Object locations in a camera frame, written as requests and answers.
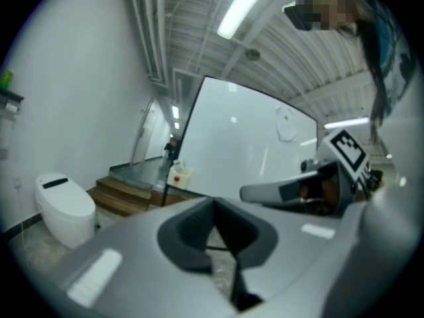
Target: wall shelf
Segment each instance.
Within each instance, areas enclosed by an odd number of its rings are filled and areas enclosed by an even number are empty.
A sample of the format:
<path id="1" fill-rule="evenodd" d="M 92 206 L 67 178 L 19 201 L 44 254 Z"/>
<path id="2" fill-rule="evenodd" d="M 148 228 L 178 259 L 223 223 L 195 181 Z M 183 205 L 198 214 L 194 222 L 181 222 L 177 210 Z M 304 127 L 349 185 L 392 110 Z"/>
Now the wall shelf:
<path id="1" fill-rule="evenodd" d="M 24 97 L 21 97 L 19 94 L 13 93 L 0 86 L 0 101 L 5 105 L 9 100 L 14 101 L 15 103 L 20 103 L 23 99 Z"/>

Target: wooden step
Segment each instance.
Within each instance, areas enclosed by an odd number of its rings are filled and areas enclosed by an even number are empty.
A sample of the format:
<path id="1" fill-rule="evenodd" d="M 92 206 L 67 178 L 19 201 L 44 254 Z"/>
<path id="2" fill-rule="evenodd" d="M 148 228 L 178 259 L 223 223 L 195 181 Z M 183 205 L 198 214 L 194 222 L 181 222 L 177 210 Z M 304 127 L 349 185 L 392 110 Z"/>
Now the wooden step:
<path id="1" fill-rule="evenodd" d="M 95 204 L 105 210 L 120 215 L 122 217 L 129 217 L 146 211 L 147 206 L 144 204 L 138 205 L 126 200 L 115 197 L 114 195 L 105 193 L 102 189 L 97 187 L 87 191 L 93 198 Z"/>
<path id="2" fill-rule="evenodd" d="M 153 205 L 161 206 L 163 196 L 164 196 L 163 192 L 152 191 L 152 198 L 150 199 L 150 203 Z M 168 193 L 168 195 L 166 196 L 165 206 L 173 205 L 175 203 L 181 203 L 182 201 L 186 201 L 186 200 L 190 200 L 194 198 L 196 197 L 193 195 L 182 196 L 182 195 Z"/>
<path id="3" fill-rule="evenodd" d="M 160 208 L 160 206 L 150 204 L 150 205 L 148 206 L 147 211 L 153 211 L 154 209 L 159 209 L 159 208 Z"/>
<path id="4" fill-rule="evenodd" d="M 131 203 L 145 203 L 148 206 L 152 197 L 150 191 L 124 184 L 110 177 L 97 180 L 96 185 L 98 189 L 103 190 L 105 193 L 119 199 L 128 200 Z"/>

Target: cable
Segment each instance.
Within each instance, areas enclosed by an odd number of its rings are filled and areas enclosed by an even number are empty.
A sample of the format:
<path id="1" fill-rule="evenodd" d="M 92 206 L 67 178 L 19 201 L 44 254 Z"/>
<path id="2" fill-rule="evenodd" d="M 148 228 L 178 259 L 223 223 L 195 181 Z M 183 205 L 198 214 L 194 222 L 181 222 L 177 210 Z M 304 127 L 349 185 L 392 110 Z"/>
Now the cable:
<path id="1" fill-rule="evenodd" d="M 219 246 L 206 246 L 207 250 L 215 250 L 215 251 L 229 251 L 227 247 L 219 247 Z"/>
<path id="2" fill-rule="evenodd" d="M 25 244 L 25 236 L 24 236 L 24 220 L 23 220 L 24 209 L 23 209 L 22 201 L 21 201 L 21 192 L 20 192 L 21 187 L 22 186 L 20 185 L 19 187 L 16 187 L 15 189 L 16 189 L 16 192 L 18 193 L 18 203 L 19 203 L 19 207 L 21 208 L 21 215 L 22 215 L 22 221 L 21 221 L 22 245 L 23 245 L 24 249 L 26 250 L 27 244 Z"/>

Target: toilet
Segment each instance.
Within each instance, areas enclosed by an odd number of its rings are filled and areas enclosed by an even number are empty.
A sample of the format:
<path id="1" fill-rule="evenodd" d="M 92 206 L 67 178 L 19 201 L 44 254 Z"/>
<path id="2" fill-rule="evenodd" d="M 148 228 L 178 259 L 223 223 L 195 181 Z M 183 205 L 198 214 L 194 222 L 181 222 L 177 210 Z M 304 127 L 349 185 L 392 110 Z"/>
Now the toilet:
<path id="1" fill-rule="evenodd" d="M 64 246 L 76 248 L 94 235 L 94 201 L 65 175 L 37 177 L 35 198 L 48 230 Z"/>

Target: fluorescent light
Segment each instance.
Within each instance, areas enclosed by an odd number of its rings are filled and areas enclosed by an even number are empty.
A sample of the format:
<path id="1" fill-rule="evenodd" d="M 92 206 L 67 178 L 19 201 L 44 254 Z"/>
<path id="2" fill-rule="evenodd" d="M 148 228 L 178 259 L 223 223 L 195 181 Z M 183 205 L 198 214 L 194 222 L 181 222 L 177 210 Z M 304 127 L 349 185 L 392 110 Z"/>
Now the fluorescent light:
<path id="1" fill-rule="evenodd" d="M 282 8 L 282 11 L 284 12 L 284 9 L 286 9 L 287 7 L 293 7 L 296 6 L 296 1 L 293 1 L 292 3 L 288 3 L 287 5 L 284 5 Z"/>
<path id="2" fill-rule="evenodd" d="M 351 120 L 337 121 L 335 123 L 328 123 L 328 124 L 325 124 L 324 127 L 326 129 L 336 129 L 337 127 L 348 127 L 348 126 L 368 124 L 369 121 L 370 119 L 368 119 L 368 117 L 356 118 Z"/>
<path id="3" fill-rule="evenodd" d="M 218 35 L 231 39 L 257 0 L 234 0 L 218 28 Z"/>
<path id="4" fill-rule="evenodd" d="M 301 142 L 300 146 L 307 146 L 310 144 L 315 144 L 318 141 L 317 138 L 311 139 L 311 140 L 306 140 L 304 142 Z"/>
<path id="5" fill-rule="evenodd" d="M 172 115 L 174 116 L 175 119 L 180 118 L 180 112 L 178 111 L 178 107 L 172 106 Z"/>

